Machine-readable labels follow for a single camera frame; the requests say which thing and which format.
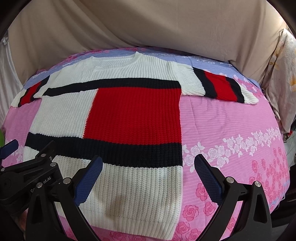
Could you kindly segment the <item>pink floral bed sheet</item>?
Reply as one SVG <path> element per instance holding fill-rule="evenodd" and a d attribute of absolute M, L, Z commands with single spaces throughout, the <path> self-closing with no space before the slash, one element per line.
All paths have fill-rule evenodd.
<path fill-rule="evenodd" d="M 170 240 L 198 238 L 218 208 L 195 171 L 194 159 L 198 154 L 203 155 L 211 166 L 218 168 L 225 176 L 231 176 L 238 182 L 260 182 L 268 207 L 274 210 L 290 184 L 282 135 L 263 93 L 229 64 L 206 62 L 198 57 L 161 54 L 147 49 L 100 51 L 83 54 L 67 64 L 39 73 L 21 91 L 87 58 L 124 57 L 134 53 L 186 64 L 234 79 L 258 99 L 256 104 L 243 104 L 204 96 L 180 97 L 183 195 L 180 218 Z M 40 104 L 39 100 L 35 100 L 19 108 L 10 106 L 1 129 L 5 141 L 15 139 L 19 148 L 6 160 L 6 165 L 27 161 L 23 158 L 26 139 Z M 91 226 L 103 240 L 161 240 Z"/>

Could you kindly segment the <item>white satin curtain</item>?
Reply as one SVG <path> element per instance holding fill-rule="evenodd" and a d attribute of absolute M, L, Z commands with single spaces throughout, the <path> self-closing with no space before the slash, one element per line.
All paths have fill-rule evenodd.
<path fill-rule="evenodd" d="M 1 126 L 15 96 L 22 90 L 11 56 L 8 34 L 1 38 L 0 45 L 0 121 Z"/>

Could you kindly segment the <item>white red black knit sweater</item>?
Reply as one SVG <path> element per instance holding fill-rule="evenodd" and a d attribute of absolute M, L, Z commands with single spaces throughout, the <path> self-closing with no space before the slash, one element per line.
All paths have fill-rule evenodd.
<path fill-rule="evenodd" d="M 134 53 L 90 57 L 21 91 L 12 106 L 39 100 L 23 158 L 54 141 L 72 177 L 100 156 L 103 170 L 81 202 L 91 225 L 170 240 L 183 195 L 182 95 L 256 104 L 234 79 Z"/>

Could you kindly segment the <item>beige fabric headboard cover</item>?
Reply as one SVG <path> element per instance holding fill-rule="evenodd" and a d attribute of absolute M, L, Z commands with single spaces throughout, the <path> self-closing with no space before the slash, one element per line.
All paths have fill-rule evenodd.
<path fill-rule="evenodd" d="M 261 81 L 286 26 L 267 1 L 31 1 L 8 38 L 21 82 L 72 54 L 144 46 L 230 62 Z"/>

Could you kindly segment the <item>green plush pillow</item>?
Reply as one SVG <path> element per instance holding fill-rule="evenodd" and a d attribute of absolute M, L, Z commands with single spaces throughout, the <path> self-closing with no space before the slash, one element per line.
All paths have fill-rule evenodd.
<path fill-rule="evenodd" d="M 4 146 L 5 140 L 4 140 L 4 135 L 3 132 L 0 130 L 0 147 Z"/>

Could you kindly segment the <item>floral beige blanket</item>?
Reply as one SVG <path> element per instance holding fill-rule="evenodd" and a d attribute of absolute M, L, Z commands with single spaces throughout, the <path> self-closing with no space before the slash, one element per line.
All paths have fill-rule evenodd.
<path fill-rule="evenodd" d="M 283 29 L 261 87 L 273 109 L 282 133 L 295 121 L 295 37 Z"/>

